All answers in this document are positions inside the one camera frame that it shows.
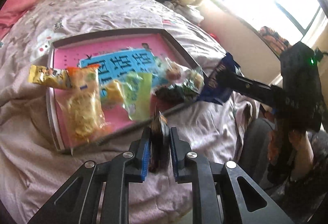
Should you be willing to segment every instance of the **person's hand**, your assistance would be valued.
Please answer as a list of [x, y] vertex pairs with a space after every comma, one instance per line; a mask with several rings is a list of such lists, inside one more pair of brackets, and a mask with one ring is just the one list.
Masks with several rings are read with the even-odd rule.
[[[279, 154], [277, 146], [277, 132], [269, 133], [270, 142], [268, 145], [268, 160], [272, 162]], [[313, 168], [313, 151], [309, 139], [306, 134], [296, 130], [288, 133], [289, 142], [296, 150], [294, 168], [291, 173], [293, 180], [304, 177]]]

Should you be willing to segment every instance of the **chips bag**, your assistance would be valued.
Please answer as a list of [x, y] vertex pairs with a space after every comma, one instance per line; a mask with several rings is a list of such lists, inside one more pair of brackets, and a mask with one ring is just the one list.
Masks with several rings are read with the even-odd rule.
[[220, 105], [226, 102], [232, 93], [232, 89], [224, 84], [224, 77], [226, 77], [225, 71], [229, 70], [237, 73], [239, 68], [240, 66], [233, 60], [232, 55], [227, 52], [226, 56], [219, 62], [211, 75], [206, 79], [202, 92], [197, 100]]
[[31, 65], [28, 76], [30, 83], [36, 83], [58, 89], [70, 89], [71, 82], [66, 70]]
[[150, 91], [153, 75], [145, 72], [129, 72], [124, 77], [124, 107], [131, 120], [147, 120], [150, 117]]
[[98, 65], [67, 68], [72, 90], [57, 99], [71, 147], [89, 143], [111, 132], [101, 109]]

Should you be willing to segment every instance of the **pink bedsheet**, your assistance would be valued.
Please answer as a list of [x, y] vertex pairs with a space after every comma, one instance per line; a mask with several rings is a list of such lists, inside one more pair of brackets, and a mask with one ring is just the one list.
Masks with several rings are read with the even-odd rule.
[[0, 10], [0, 40], [37, 0], [7, 0]]

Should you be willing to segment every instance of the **bedsheet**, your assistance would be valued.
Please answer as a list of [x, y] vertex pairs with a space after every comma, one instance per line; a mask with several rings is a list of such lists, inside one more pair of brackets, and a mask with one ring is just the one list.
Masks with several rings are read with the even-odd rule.
[[[164, 28], [209, 74], [224, 49], [200, 28], [154, 0], [45, 0], [25, 14], [0, 48], [0, 199], [18, 224], [27, 223], [87, 160], [111, 160], [142, 130], [69, 156], [56, 153], [45, 88], [27, 82], [31, 63], [45, 65], [51, 40], [117, 28]], [[214, 162], [238, 160], [244, 130], [259, 103], [233, 93], [223, 105], [197, 102], [168, 118], [182, 140]], [[130, 223], [167, 223], [191, 209], [191, 184], [177, 184], [172, 168], [130, 184]]]

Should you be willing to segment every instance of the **metal screw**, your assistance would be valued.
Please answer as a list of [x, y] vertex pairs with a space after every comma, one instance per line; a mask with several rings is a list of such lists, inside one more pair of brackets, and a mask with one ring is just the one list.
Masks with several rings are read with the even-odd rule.
[[189, 152], [189, 153], [187, 153], [187, 157], [189, 157], [189, 158], [196, 158], [197, 157], [197, 153], [196, 152]]
[[90, 168], [93, 168], [95, 166], [95, 163], [93, 161], [87, 161], [87, 162], [85, 162], [84, 166], [87, 169], [90, 169]]
[[226, 163], [226, 166], [230, 169], [234, 169], [237, 166], [237, 164], [236, 162], [230, 160]]
[[124, 152], [123, 153], [123, 157], [125, 157], [125, 158], [131, 158], [131, 157], [133, 157], [133, 153], [130, 152], [130, 151]]

